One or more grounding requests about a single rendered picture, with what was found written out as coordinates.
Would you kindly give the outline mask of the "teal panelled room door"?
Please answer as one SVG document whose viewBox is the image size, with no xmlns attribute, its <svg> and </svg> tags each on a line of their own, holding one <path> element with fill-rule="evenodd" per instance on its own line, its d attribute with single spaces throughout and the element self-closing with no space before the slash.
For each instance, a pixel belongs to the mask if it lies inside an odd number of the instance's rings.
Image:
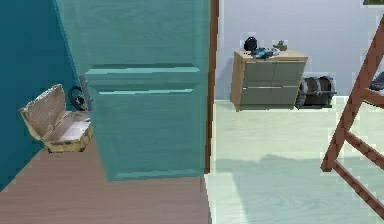
<svg viewBox="0 0 384 224">
<path fill-rule="evenodd" d="M 210 0 L 54 0 L 107 180 L 200 176 Z"/>
</svg>

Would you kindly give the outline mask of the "wooden chest of drawers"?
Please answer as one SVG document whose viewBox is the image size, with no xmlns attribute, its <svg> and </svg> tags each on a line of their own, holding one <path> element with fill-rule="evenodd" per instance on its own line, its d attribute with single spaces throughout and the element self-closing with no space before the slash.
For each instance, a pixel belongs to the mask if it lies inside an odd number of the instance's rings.
<svg viewBox="0 0 384 224">
<path fill-rule="evenodd" d="M 230 101 L 237 111 L 292 109 L 307 60 L 292 50 L 267 59 L 235 51 Z"/>
</svg>

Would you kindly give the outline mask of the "dark barrel-shaped chest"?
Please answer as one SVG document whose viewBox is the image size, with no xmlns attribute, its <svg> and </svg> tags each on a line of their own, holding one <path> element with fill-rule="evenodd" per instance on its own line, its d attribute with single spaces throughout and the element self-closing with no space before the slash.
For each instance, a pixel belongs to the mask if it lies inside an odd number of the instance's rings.
<svg viewBox="0 0 384 224">
<path fill-rule="evenodd" d="M 297 109 L 331 108 L 336 95 L 335 83 L 330 76 L 303 77 L 296 97 Z"/>
</svg>

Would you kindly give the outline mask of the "open tan box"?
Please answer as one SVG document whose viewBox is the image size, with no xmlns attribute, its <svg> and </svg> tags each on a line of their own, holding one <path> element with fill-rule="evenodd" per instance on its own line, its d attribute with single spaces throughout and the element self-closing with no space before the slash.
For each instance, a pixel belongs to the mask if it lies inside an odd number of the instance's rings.
<svg viewBox="0 0 384 224">
<path fill-rule="evenodd" d="M 61 84 L 53 85 L 19 109 L 30 135 L 50 153 L 82 152 L 94 131 L 86 111 L 68 111 Z"/>
</svg>

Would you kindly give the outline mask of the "red-brown wooden ladder shelf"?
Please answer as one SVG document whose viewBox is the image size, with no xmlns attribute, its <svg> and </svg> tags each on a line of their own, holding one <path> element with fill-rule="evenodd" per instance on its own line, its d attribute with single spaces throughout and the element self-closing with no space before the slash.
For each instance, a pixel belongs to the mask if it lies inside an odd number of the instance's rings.
<svg viewBox="0 0 384 224">
<path fill-rule="evenodd" d="M 364 101 L 384 109 L 384 95 L 369 89 L 369 85 L 384 57 L 384 14 L 372 39 L 364 62 L 348 97 L 338 125 L 323 157 L 320 169 L 335 170 L 357 195 L 384 220 L 384 204 L 347 171 L 337 158 L 345 142 L 349 143 L 373 164 L 384 170 L 384 155 L 354 135 L 350 129 Z"/>
</svg>

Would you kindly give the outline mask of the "dark object on shelf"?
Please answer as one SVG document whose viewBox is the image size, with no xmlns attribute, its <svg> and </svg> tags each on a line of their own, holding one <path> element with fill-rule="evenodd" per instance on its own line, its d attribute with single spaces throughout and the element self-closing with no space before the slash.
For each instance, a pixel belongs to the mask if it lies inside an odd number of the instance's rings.
<svg viewBox="0 0 384 224">
<path fill-rule="evenodd" d="M 371 82 L 369 88 L 374 91 L 384 90 L 384 71 Z"/>
</svg>

